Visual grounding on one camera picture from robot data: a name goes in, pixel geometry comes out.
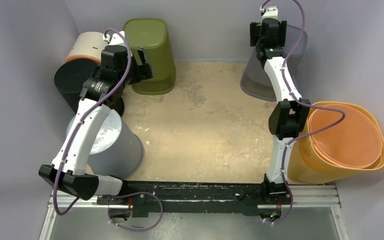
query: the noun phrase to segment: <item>floor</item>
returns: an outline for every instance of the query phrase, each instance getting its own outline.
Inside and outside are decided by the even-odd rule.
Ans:
[[[245,94],[244,63],[177,62],[165,95],[124,90],[123,120],[145,146],[129,180],[260,183],[269,167],[274,102]]]

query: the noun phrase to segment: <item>gray trash can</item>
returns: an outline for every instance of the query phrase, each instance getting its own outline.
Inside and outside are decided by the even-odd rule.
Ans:
[[[286,54],[290,53],[298,38],[300,37],[301,28],[288,25],[286,28],[286,41],[283,50]],[[298,65],[304,51],[307,46],[307,33],[304,32],[301,40],[299,41],[298,46],[295,51],[292,53],[290,58],[287,61],[287,68],[292,77],[292,80],[295,82],[294,75],[297,73]],[[254,48],[251,56],[249,57],[248,64],[246,65],[245,70],[242,74],[242,79],[240,80],[240,88],[248,95],[270,101],[276,101],[275,91],[273,90],[272,82],[270,81],[269,76],[266,74],[264,69],[261,66],[260,61],[258,61],[256,56],[256,49]]]
[[[66,135],[73,125],[68,124]],[[144,158],[144,145],[113,109],[103,122],[87,164],[97,175],[126,179],[136,172]]]

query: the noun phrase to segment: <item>metal sheet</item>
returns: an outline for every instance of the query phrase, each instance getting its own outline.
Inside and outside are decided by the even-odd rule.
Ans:
[[[158,218],[128,219],[125,226],[148,227]],[[73,208],[57,216],[51,240],[340,240],[330,207],[294,208],[290,216],[270,226],[258,217],[233,213],[166,213],[160,224],[146,232],[130,232],[108,225],[105,208]]]
[[[290,186],[293,195],[293,204],[295,208],[312,207],[337,207],[340,206],[340,199],[335,185],[292,185]],[[74,196],[64,192],[57,193],[58,205],[66,208],[75,199]],[[48,207],[53,207],[53,196],[49,198]],[[125,209],[127,205],[97,205],[97,196],[89,200],[79,200],[73,206],[74,208],[117,208]],[[273,208],[273,205],[259,205],[258,208]]]
[[[341,209],[337,207],[332,207],[332,215],[335,221],[335,226],[338,232],[340,240],[349,240],[347,228],[345,227],[344,217],[342,216]]]

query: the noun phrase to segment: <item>cable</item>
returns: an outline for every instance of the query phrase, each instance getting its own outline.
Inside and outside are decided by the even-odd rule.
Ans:
[[[98,107],[99,105],[101,105],[103,102],[105,102],[105,100],[107,100],[113,93],[115,93],[117,91],[117,89],[123,84],[123,82],[126,80],[128,74],[129,74],[129,70],[130,70],[130,67],[132,65],[132,51],[130,50],[130,47],[129,47],[129,43],[128,41],[125,39],[125,37],[119,32],[117,31],[116,29],[114,28],[108,28],[107,30],[105,30],[105,32],[103,33],[104,36],[106,36],[108,34],[108,32],[114,32],[115,34],[119,35],[120,38],[123,40],[124,44],[125,44],[125,47],[127,49],[127,66],[126,66],[126,70],[124,71],[124,74],[123,76],[121,77],[120,81],[114,86],[114,88],[109,91],[103,98],[101,98],[98,102],[95,103],[95,105],[93,105],[89,110],[87,110],[83,116],[80,118],[80,121],[79,123],[77,123],[77,125],[74,127],[74,130],[70,136],[70,138],[68,139],[67,141],[67,145],[65,146],[65,149],[64,149],[64,152],[62,154],[62,159],[61,159],[61,163],[59,164],[59,168],[58,168],[58,171],[56,172],[56,176],[55,176],[55,182],[53,184],[53,196],[52,196],[52,199],[53,199],[53,207],[55,208],[55,212],[56,214],[62,216],[62,215],[65,215],[71,208],[72,206],[77,202],[77,200],[79,200],[79,198],[77,197],[68,207],[67,209],[64,211],[64,212],[61,212],[60,211],[60,208],[58,207],[58,202],[57,202],[57,190],[58,190],[58,184],[59,184],[59,181],[60,181],[60,176],[61,176],[61,172],[63,171],[63,168],[64,168],[64,164],[66,163],[67,161],[67,156],[69,154],[69,150],[70,150],[70,147],[72,146],[73,144],[73,140],[77,134],[77,132],[79,131],[80,127],[81,127],[81,122],[85,121],[85,119],[88,117],[88,115],[96,108]]]
[[[145,194],[145,195],[152,196],[153,198],[155,198],[155,200],[159,204],[159,209],[160,209],[159,218],[154,223],[154,225],[152,225],[150,227],[147,227],[147,228],[142,228],[142,229],[135,229],[135,228],[131,228],[131,227],[120,225],[120,224],[116,223],[111,218],[111,214],[110,214],[111,209],[110,208],[108,209],[108,219],[109,219],[108,224],[113,224],[113,225],[115,225],[118,228],[122,228],[122,229],[125,229],[125,230],[128,230],[128,231],[132,231],[132,232],[145,232],[145,231],[148,231],[148,230],[151,230],[151,229],[155,228],[160,223],[161,219],[163,219],[163,203],[161,202],[160,199],[158,199],[157,196],[155,196],[154,194],[152,194],[150,192],[147,192],[147,191],[140,191],[140,192],[135,192],[135,193],[131,193],[131,194],[123,195],[123,196],[109,196],[109,197],[111,197],[112,199],[123,199],[123,198],[128,198],[128,197],[139,195],[139,194]]]
[[[262,4],[262,7],[264,7],[267,3],[269,3],[271,0],[266,0],[263,4]],[[283,77],[283,81],[285,82],[286,84],[286,87],[287,89],[289,90],[289,93],[290,95],[293,97],[293,99],[295,100],[295,102],[303,107],[306,107],[306,108],[314,108],[314,109],[322,109],[322,110],[329,110],[329,111],[334,111],[334,112],[338,112],[338,113],[341,113],[342,116],[339,120],[337,120],[336,122],[328,125],[328,126],[325,126],[317,131],[313,131],[313,132],[309,132],[307,134],[304,134],[304,135],[301,135],[301,136],[298,136],[292,140],[290,140],[285,148],[283,149],[283,154],[282,154],[282,162],[281,162],[281,176],[282,176],[282,180],[286,186],[286,189],[288,190],[289,194],[290,194],[290,205],[289,205],[289,208],[288,210],[286,211],[286,213],[277,221],[274,221],[274,222],[269,222],[271,225],[274,225],[274,224],[278,224],[280,222],[282,222],[290,213],[291,213],[291,210],[292,210],[292,205],[294,203],[294,197],[292,195],[292,191],[291,191],[291,188],[289,187],[289,184],[288,184],[288,181],[286,180],[286,177],[285,177],[285,158],[286,158],[286,153],[287,153],[287,150],[289,148],[289,146],[297,141],[297,140],[300,140],[300,139],[303,139],[303,138],[306,138],[306,137],[309,137],[311,135],[314,135],[314,134],[318,134],[320,132],[323,132],[327,129],[330,129],[332,128],[333,126],[336,126],[337,124],[339,124],[340,122],[342,122],[344,119],[345,119],[345,112],[341,109],[337,109],[337,108],[333,108],[333,107],[326,107],[326,106],[316,106],[316,105],[312,105],[312,104],[306,104],[304,102],[301,102],[296,96],[295,94],[292,92],[292,89],[291,89],[291,86],[289,85],[287,79],[286,79],[286,76],[285,76],[285,66],[287,64],[287,61],[288,59],[290,58],[291,54],[295,51],[295,49],[297,48],[298,44],[300,43],[301,41],[301,38],[303,37],[304,35],[304,28],[306,26],[306,15],[304,13],[304,9],[303,9],[303,6],[300,4],[300,2],[298,2],[298,0],[292,0],[294,3],[296,3],[296,5],[298,5],[298,8],[299,10],[301,11],[301,16],[302,16],[302,27],[301,27],[301,32],[299,34],[299,37],[298,37],[298,40],[296,41],[295,45],[293,46],[293,48],[291,49],[291,51],[287,54],[287,56],[285,57],[284,61],[283,61],[283,64],[282,64],[282,77]]]

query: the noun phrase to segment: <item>green trash can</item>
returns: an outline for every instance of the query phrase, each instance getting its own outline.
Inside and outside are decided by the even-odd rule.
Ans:
[[[127,21],[123,30],[134,57],[140,59],[137,49],[144,48],[153,70],[153,78],[131,85],[133,91],[142,95],[170,92],[175,87],[176,66],[166,22],[157,18],[135,18]]]

